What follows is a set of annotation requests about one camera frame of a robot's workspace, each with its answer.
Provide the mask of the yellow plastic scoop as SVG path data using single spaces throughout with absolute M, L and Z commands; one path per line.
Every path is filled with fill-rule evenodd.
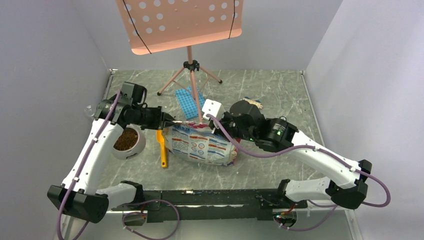
M 156 131 L 156 140 L 159 143 L 160 146 L 160 160 L 161 160 L 161 167 L 163 169 L 168 168 L 169 162 L 168 162 L 168 149 L 165 146 L 165 139 L 163 137 L 162 130 Z

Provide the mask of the pink pet food bag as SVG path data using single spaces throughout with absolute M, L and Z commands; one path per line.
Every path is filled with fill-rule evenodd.
M 205 123 L 183 121 L 162 130 L 164 145 L 171 154 L 185 161 L 214 166 L 232 166 L 238 149 L 212 133 Z

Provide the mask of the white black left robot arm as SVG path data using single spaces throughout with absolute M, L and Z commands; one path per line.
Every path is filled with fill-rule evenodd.
M 149 107 L 146 97 L 144 86 L 124 82 L 115 95 L 97 105 L 90 134 L 74 166 L 60 185 L 51 185 L 47 191 L 59 216 L 98 223 L 112 208 L 126 205 L 137 210 L 143 205 L 140 183 L 124 180 L 104 189 L 98 186 L 113 147 L 127 126 L 162 130 L 173 124 L 175 118 L 161 106 Z

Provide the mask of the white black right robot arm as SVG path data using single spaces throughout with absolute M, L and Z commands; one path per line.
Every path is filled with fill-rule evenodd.
M 234 103 L 226 111 L 220 102 L 207 99 L 202 112 L 216 134 L 231 142 L 252 142 L 265 152 L 251 153 L 252 157 L 286 154 L 324 175 L 313 180 L 282 180 L 275 195 L 280 207 L 306 200 L 331 200 L 355 210 L 364 202 L 368 192 L 366 179 L 372 168 L 369 161 L 344 158 L 312 140 L 284 117 L 266 118 L 246 100 Z

